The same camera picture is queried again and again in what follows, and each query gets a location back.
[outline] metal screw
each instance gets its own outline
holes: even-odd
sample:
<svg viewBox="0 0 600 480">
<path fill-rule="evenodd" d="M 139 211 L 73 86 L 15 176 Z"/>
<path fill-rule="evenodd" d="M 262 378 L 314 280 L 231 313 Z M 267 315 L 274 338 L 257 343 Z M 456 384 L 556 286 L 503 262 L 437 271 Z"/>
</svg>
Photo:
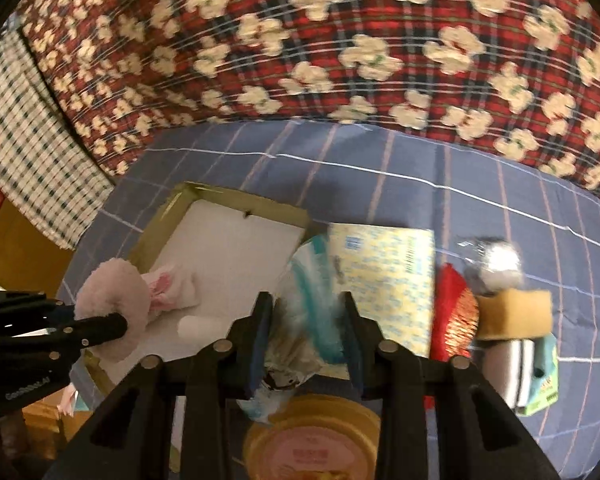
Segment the metal screw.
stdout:
<svg viewBox="0 0 600 480">
<path fill-rule="evenodd" d="M 228 339 L 218 339 L 218 341 L 214 343 L 214 350 L 219 353 L 228 352 L 233 346 L 234 344 Z"/>
<path fill-rule="evenodd" d="M 469 359 L 467 359 L 463 355 L 457 355 L 453 359 L 451 359 L 451 365 L 453 366 L 453 368 L 458 368 L 459 370 L 466 370 L 470 364 L 471 361 L 469 361 Z"/>
<path fill-rule="evenodd" d="M 161 359 L 157 355 L 147 355 L 140 361 L 140 366 L 145 370 L 152 370 L 160 364 Z"/>
<path fill-rule="evenodd" d="M 378 349 L 381 352 L 392 354 L 398 351 L 398 343 L 392 341 L 391 339 L 383 339 L 381 342 L 378 343 Z"/>
</svg>

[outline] red plaid fabric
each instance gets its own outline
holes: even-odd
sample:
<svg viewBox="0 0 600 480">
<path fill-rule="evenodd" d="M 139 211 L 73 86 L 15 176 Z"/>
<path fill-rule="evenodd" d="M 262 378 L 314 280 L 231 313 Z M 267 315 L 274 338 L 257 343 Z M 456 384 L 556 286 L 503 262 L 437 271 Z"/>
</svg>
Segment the red plaid fabric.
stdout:
<svg viewBox="0 0 600 480">
<path fill-rule="evenodd" d="M 600 197 L 585 0 L 23 0 L 49 86 L 111 174 L 158 131 L 302 116 L 496 153 Z"/>
</svg>

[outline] brown sponge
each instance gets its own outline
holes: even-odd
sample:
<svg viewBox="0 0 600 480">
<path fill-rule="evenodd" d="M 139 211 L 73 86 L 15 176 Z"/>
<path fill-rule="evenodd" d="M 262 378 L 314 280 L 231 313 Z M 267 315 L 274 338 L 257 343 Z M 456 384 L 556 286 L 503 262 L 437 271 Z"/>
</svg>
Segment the brown sponge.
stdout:
<svg viewBox="0 0 600 480">
<path fill-rule="evenodd" d="M 551 292 L 508 288 L 496 296 L 478 296 L 479 340 L 533 339 L 551 333 Z"/>
</svg>

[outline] pink label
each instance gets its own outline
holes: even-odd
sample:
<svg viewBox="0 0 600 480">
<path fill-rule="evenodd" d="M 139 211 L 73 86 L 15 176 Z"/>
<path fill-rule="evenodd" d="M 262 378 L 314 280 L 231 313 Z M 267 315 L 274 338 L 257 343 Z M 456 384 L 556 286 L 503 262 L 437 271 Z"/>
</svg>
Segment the pink label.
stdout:
<svg viewBox="0 0 600 480">
<path fill-rule="evenodd" d="M 329 428 L 304 426 L 281 431 L 263 453 L 266 480 L 366 480 L 364 452 Z"/>
</svg>

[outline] checkered fabric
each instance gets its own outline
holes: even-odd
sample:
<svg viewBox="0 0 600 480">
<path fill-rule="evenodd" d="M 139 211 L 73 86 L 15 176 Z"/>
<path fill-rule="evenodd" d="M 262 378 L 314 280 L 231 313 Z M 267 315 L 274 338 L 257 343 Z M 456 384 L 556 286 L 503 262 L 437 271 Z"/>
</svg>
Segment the checkered fabric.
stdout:
<svg viewBox="0 0 600 480">
<path fill-rule="evenodd" d="M 17 31 L 0 40 L 0 190 L 61 248 L 72 249 L 112 184 L 66 128 Z"/>
<path fill-rule="evenodd" d="M 585 0 L 23 0 L 46 81 L 111 173 L 157 130 L 301 116 L 503 155 L 600 197 Z"/>
<path fill-rule="evenodd" d="M 596 465 L 600 200 L 505 158 L 378 126 L 291 120 L 180 128 L 160 136 L 121 179 L 78 246 L 59 297 L 74 301 L 99 263 L 126 257 L 183 181 L 242 189 L 304 208 L 322 222 L 433 229 L 437 263 L 459 271 L 461 238 L 512 240 L 525 287 L 551 291 L 560 355 L 559 400 L 523 422 L 562 478 Z M 83 368 L 72 380 L 88 403 L 102 398 Z"/>
</svg>

